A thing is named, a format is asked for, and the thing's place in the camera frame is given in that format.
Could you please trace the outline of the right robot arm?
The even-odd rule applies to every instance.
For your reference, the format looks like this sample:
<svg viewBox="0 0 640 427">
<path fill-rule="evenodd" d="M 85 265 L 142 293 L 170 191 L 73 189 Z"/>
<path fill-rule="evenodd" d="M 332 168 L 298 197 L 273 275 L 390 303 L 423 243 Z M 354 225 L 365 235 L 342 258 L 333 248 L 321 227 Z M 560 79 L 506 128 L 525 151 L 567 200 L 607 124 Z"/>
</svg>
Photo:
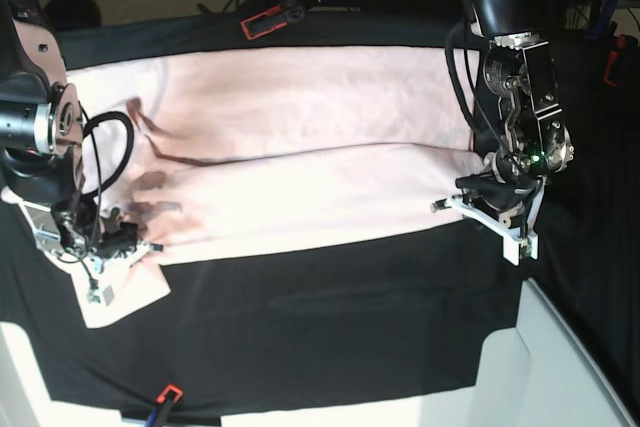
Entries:
<svg viewBox="0 0 640 427">
<path fill-rule="evenodd" d="M 134 129 L 121 112 L 88 118 L 66 77 L 59 45 L 46 27 L 19 21 L 1 0 L 1 172 L 37 247 L 62 263 L 80 263 L 91 278 L 111 265 L 129 267 L 159 245 L 136 224 L 101 217 L 101 196 L 123 173 Z M 123 158 L 94 191 L 83 190 L 83 142 L 103 122 L 126 131 Z"/>
</svg>

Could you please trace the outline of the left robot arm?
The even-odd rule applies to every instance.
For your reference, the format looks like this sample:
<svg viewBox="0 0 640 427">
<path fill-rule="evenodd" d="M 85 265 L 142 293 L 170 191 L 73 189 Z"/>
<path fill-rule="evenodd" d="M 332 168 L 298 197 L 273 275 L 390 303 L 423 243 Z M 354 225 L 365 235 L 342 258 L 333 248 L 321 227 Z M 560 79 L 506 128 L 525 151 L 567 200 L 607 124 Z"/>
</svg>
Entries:
<svg viewBox="0 0 640 427">
<path fill-rule="evenodd" d="M 491 228 L 513 245 L 517 258 L 537 248 L 537 210 L 551 175 L 574 158 L 574 146 L 559 102 L 545 0 L 462 0 L 463 18 L 449 32 L 445 58 L 463 117 L 472 132 L 491 135 L 495 151 L 484 170 L 457 179 L 459 194 L 434 204 L 454 208 Z M 481 102 L 469 105 L 456 68 L 453 42 L 473 34 L 488 43 L 481 77 L 497 98 L 501 123 L 489 119 Z"/>
</svg>

